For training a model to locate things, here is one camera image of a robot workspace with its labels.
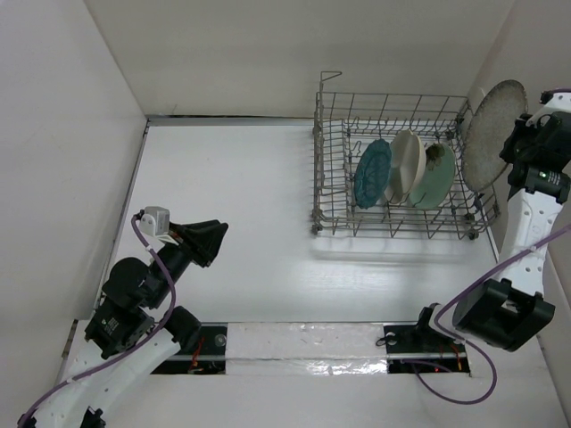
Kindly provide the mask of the speckled brown round plate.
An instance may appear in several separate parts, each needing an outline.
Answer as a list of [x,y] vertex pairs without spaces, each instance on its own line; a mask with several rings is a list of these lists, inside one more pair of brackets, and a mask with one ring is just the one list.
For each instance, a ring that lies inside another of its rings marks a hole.
[[503,80],[485,95],[464,137],[461,171],[469,190],[482,192],[501,176],[507,162],[500,153],[526,112],[526,91],[517,80]]

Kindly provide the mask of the light green flower plate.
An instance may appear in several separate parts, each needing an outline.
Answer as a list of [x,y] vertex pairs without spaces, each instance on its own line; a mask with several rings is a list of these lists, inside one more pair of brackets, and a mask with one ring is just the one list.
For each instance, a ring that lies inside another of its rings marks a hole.
[[455,156],[447,144],[434,143],[426,148],[426,169],[409,201],[418,210],[437,208],[446,198],[455,177]]

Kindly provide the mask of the cream lobed plate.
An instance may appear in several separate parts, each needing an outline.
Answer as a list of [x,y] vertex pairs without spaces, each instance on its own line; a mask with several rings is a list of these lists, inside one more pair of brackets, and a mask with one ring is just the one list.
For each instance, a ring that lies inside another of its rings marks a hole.
[[420,137],[402,130],[390,144],[392,151],[389,184],[385,198],[389,204],[404,203],[422,180],[426,169],[426,149]]

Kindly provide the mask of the teal scalloped plate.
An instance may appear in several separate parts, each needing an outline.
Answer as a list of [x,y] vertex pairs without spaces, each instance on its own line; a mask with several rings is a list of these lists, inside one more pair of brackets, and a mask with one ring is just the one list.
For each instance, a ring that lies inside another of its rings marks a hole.
[[370,143],[360,157],[353,179],[355,203],[360,209],[372,208],[383,196],[390,180],[392,157],[389,143],[382,138]]

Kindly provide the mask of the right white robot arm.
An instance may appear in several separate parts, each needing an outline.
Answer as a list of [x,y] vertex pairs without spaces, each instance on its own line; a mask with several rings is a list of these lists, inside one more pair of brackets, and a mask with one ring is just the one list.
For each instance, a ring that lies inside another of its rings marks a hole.
[[509,352],[518,350],[554,317],[543,297],[542,269],[552,228],[570,191],[563,169],[570,161],[570,113],[563,108],[518,119],[501,157],[508,175],[508,227],[498,264],[412,328],[412,340],[433,350],[444,335],[474,337]]

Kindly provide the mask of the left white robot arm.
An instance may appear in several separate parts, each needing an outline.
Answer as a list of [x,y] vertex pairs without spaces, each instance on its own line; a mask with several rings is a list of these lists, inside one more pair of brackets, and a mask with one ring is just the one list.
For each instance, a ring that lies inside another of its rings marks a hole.
[[146,207],[130,223],[151,262],[115,263],[66,377],[21,415],[19,427],[104,427],[123,395],[160,364],[200,349],[202,324],[177,304],[176,282],[189,266],[212,264],[228,224],[173,223],[162,207]]

